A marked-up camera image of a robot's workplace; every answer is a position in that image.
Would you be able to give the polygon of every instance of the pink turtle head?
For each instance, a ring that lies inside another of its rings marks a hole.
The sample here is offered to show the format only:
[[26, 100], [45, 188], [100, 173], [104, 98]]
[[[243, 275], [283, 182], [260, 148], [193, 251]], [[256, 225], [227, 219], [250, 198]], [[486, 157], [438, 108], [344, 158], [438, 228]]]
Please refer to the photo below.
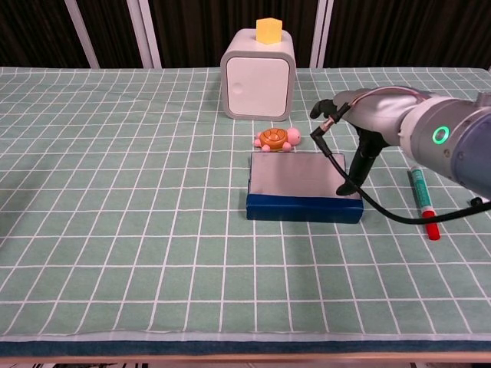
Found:
[[300, 131], [297, 128], [288, 128], [286, 131], [288, 132], [288, 143], [292, 146], [300, 143]]

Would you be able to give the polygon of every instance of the orange turtle shell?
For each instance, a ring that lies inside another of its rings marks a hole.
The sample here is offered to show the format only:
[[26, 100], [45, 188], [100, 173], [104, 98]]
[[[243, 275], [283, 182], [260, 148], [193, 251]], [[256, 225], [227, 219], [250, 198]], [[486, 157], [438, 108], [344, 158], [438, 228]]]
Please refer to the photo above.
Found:
[[283, 143], [285, 143], [287, 139], [288, 132], [281, 128], [267, 129], [259, 136], [261, 146], [267, 144], [271, 150], [280, 150], [283, 148]]

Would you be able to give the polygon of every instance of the green marker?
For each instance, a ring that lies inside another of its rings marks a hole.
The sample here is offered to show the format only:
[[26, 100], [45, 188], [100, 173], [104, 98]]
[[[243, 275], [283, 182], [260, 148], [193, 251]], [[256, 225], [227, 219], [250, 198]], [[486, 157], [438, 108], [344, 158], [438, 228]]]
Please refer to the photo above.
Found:
[[[437, 214], [431, 204], [430, 193], [428, 192], [427, 183], [424, 179], [423, 170], [419, 166], [413, 166], [410, 169], [411, 178], [413, 179], [414, 191], [416, 192], [416, 197], [418, 205], [421, 210], [421, 215], [424, 219], [435, 217]], [[437, 224], [426, 224], [425, 225], [428, 237], [431, 240], [440, 239], [440, 230]]]

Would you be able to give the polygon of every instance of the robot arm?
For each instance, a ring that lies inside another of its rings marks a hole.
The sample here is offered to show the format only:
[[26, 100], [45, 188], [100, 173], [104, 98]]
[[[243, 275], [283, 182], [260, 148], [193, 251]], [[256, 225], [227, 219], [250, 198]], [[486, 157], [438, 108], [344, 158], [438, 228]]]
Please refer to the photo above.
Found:
[[359, 137], [339, 196], [360, 191], [382, 149], [400, 146], [420, 165], [491, 198], [491, 93], [469, 101], [398, 86], [347, 90], [317, 102], [311, 118], [322, 113], [327, 120], [311, 134], [318, 146], [341, 118]]

